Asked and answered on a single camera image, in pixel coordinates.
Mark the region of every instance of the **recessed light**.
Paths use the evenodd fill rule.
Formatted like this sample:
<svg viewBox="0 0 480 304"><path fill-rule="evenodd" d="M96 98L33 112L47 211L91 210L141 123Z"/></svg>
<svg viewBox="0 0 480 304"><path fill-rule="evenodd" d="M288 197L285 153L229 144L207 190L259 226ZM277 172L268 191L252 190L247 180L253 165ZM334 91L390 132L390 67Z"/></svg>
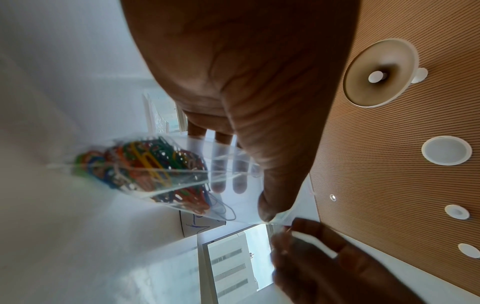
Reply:
<svg viewBox="0 0 480 304"><path fill-rule="evenodd" d="M456 219L468 219L470 217L470 212L458 205L448 205L445 207L445 212Z"/></svg>
<svg viewBox="0 0 480 304"><path fill-rule="evenodd" d="M462 138L437 136L422 145L421 153L434 164L455 166L466 162L472 156L472 147Z"/></svg>
<svg viewBox="0 0 480 304"><path fill-rule="evenodd" d="M461 244L458 244L458 248L466 256L469 256L472 258L480 258L480 250L473 247L472 245L461 243Z"/></svg>

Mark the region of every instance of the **ceiling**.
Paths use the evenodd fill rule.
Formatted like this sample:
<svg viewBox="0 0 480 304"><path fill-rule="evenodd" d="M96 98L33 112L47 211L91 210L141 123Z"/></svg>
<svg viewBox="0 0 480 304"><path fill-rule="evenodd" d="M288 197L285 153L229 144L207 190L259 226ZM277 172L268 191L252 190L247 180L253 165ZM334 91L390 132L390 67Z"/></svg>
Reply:
<svg viewBox="0 0 480 304"><path fill-rule="evenodd" d="M480 295L480 259L457 248L480 248L480 3L365 0L348 62L388 38L415 45L429 75L373 109L351 104L339 86L311 171L320 219ZM428 162L422 144L439 135L469 142L470 160ZM470 219L449 217L449 204Z"/></svg>

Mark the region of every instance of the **wooden ceiling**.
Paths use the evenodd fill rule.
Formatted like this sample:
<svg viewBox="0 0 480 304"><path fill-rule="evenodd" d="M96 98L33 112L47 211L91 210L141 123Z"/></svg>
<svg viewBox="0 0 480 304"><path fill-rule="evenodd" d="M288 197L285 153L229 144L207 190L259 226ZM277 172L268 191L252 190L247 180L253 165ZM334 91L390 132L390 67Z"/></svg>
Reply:
<svg viewBox="0 0 480 304"><path fill-rule="evenodd" d="M373 109L352 105L339 86L311 171L320 219L480 295L480 259L457 248L480 248L480 2L364 0L349 62L387 38L413 43L429 75ZM439 135L468 141L470 160L424 159L422 144ZM449 217L449 204L470 219Z"/></svg>

